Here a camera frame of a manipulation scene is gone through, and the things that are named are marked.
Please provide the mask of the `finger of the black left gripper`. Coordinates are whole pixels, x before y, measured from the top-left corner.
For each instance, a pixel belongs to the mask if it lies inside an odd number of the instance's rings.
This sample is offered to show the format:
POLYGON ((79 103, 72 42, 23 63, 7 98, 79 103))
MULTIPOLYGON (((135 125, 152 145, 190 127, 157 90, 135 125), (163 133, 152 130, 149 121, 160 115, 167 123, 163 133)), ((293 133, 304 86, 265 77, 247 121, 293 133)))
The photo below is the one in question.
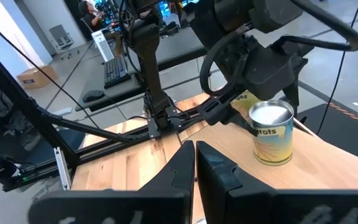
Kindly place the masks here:
POLYGON ((227 125, 234 123, 247 130, 251 135, 257 136, 256 130, 243 118, 243 116, 231 106, 233 98, 226 96, 210 96, 202 104, 198 105, 197 111, 200 116, 210 125, 217 123, 227 125))
POLYGON ((303 117, 303 118, 301 118, 300 120, 294 118, 294 119, 293 119, 293 125, 294 125, 295 128, 297 128, 297 129, 299 129, 299 130, 301 130, 301 131, 303 131, 303 132, 305 132, 305 133, 307 133, 307 134, 310 134, 310 135, 312 135, 313 137, 316 137, 316 134, 315 134, 314 132, 312 132, 309 128, 307 128, 307 127, 305 126, 305 121, 306 121, 306 120, 307 120, 307 117, 306 117, 306 116, 303 117))

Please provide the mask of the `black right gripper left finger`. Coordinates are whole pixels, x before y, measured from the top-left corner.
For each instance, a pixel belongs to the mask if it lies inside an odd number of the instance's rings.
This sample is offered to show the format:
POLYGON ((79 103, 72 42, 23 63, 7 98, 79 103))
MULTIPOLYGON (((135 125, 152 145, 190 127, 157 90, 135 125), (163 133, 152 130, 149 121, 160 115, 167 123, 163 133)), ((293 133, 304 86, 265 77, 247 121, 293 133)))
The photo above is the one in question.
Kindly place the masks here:
POLYGON ((191 224, 195 146, 185 141, 139 190, 52 192, 28 211, 29 224, 191 224))

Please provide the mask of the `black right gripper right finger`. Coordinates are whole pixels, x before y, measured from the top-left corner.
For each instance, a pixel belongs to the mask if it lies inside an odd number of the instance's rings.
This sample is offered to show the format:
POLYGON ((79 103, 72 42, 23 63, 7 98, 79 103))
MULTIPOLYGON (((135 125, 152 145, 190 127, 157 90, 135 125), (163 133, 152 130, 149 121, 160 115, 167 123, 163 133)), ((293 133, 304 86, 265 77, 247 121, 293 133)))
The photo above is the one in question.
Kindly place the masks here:
POLYGON ((358 224, 358 190, 278 190, 204 141, 196 165, 208 224, 358 224))

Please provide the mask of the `carrots can teal yellow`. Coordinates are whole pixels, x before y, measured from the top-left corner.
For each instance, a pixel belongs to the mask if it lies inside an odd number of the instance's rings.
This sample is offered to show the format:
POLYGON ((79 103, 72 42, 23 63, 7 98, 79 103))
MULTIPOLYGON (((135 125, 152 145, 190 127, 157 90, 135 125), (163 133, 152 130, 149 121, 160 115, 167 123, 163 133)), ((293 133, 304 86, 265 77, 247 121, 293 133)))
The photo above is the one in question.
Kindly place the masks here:
POLYGON ((282 100, 260 101, 249 110, 255 158, 268 166, 287 163, 293 155, 293 107, 282 100))

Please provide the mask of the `green oranges can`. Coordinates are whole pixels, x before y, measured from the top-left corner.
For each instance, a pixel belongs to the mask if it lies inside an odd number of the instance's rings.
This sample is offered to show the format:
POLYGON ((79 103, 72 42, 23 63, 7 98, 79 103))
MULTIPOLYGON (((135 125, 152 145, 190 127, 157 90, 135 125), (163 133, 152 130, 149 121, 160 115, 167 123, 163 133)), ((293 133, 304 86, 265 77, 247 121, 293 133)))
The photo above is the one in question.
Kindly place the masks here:
POLYGON ((243 117, 249 116, 250 108, 260 100, 249 91, 244 91, 231 101, 231 106, 240 112, 243 117))

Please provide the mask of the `black mat orange stripe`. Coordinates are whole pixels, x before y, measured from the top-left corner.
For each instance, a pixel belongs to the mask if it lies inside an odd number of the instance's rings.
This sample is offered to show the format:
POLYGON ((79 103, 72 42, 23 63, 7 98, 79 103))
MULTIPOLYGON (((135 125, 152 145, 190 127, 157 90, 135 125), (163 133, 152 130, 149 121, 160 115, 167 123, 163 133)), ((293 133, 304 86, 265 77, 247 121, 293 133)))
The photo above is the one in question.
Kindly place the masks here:
POLYGON ((322 140, 358 156, 358 112, 340 104, 315 106, 298 113, 303 123, 322 140))

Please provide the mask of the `dark grey desk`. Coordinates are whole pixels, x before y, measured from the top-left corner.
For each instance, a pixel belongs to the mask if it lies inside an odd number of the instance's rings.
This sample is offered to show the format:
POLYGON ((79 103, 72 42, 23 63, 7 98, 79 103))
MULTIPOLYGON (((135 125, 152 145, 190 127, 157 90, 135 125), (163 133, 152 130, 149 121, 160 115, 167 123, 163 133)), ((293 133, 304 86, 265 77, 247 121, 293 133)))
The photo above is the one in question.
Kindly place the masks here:
MULTIPOLYGON (((158 69, 160 71, 204 55, 206 55, 206 49, 189 27, 180 30, 172 36, 160 39, 160 44, 156 51, 158 69)), ((118 103, 144 93, 144 89, 134 76, 130 80, 104 89, 104 66, 95 59, 87 60, 85 64, 89 66, 85 71, 88 77, 78 100, 79 105, 75 107, 76 111, 80 111, 83 108, 97 111, 113 103, 118 103), (102 90, 106 96, 88 103, 83 102, 83 95, 91 90, 102 90)))

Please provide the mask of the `silver aluminium extrusion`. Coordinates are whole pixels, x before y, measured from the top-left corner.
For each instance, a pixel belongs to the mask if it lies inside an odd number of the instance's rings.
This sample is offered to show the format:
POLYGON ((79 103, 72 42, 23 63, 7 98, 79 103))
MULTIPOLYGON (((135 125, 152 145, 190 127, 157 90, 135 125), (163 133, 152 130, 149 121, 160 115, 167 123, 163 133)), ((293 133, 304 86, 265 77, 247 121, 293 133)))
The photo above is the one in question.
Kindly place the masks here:
POLYGON ((59 147, 55 147, 53 151, 55 155, 55 160, 57 162, 62 187, 64 190, 71 190, 71 177, 68 170, 67 162, 65 160, 65 155, 59 147))

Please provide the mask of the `black computer keyboard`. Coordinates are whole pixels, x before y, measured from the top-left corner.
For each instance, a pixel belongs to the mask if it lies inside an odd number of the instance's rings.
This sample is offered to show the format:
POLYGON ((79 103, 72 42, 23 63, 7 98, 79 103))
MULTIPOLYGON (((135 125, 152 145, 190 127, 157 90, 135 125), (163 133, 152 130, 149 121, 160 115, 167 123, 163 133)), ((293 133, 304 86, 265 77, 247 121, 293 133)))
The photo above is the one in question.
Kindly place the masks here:
POLYGON ((124 56, 104 62, 104 89, 130 80, 127 72, 127 62, 124 56))

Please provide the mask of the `black computer mouse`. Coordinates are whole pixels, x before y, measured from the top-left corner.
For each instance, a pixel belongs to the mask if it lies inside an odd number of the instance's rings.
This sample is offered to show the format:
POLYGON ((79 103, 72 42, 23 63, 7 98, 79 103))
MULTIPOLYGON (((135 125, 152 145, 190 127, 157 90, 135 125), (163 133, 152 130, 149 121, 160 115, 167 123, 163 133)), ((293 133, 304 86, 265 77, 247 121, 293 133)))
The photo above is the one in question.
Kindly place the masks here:
POLYGON ((90 91, 87 91, 82 96, 82 101, 84 103, 88 103, 88 102, 91 102, 91 101, 101 99, 104 95, 105 95, 104 91, 102 91, 102 90, 90 90, 90 91))

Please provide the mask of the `white printed paper sheet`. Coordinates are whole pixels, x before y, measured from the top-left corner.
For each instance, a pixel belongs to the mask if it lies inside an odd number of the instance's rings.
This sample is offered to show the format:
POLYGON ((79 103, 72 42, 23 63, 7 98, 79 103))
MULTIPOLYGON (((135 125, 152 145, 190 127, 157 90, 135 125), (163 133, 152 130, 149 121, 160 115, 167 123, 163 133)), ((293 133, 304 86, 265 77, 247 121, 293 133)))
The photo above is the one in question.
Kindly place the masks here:
POLYGON ((111 36, 111 32, 106 30, 99 30, 91 34, 95 46, 97 46, 100 54, 105 62, 111 61, 116 58, 114 54, 114 48, 116 46, 114 38, 111 36))

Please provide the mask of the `person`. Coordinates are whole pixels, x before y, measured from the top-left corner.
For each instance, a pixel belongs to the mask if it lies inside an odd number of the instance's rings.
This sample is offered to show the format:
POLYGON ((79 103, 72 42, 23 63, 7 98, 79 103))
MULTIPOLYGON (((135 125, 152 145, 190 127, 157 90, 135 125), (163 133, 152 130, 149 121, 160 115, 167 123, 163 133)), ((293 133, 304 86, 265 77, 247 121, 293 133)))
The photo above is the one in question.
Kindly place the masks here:
POLYGON ((81 1, 78 4, 78 8, 83 15, 82 19, 93 32, 112 26, 112 24, 107 25, 103 22, 106 14, 103 11, 95 10, 93 5, 88 1, 81 1))

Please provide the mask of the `brown cardboard box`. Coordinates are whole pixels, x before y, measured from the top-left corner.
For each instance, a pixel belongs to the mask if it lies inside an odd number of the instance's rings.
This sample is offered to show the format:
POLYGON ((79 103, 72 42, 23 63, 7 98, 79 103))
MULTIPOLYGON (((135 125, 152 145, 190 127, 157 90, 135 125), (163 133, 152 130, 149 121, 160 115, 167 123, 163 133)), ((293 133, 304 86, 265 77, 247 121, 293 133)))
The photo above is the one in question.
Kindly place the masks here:
POLYGON ((46 73, 52 80, 56 80, 58 78, 58 75, 52 66, 42 65, 40 66, 40 70, 35 67, 27 69, 18 75, 17 79, 26 90, 42 88, 51 82, 43 74, 43 72, 46 73))

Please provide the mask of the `grey office chair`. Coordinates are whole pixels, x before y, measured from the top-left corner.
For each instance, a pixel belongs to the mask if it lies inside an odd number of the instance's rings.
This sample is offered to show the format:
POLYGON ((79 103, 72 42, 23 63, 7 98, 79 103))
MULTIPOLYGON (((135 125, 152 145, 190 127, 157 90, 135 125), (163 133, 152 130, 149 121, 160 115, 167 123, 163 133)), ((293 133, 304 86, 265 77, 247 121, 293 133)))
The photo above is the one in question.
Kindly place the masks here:
POLYGON ((62 25, 57 25, 55 27, 50 28, 49 32, 54 39, 57 49, 63 51, 63 54, 60 58, 62 60, 64 60, 65 58, 70 59, 72 56, 70 48, 74 44, 74 41, 71 38, 70 34, 66 32, 62 25))

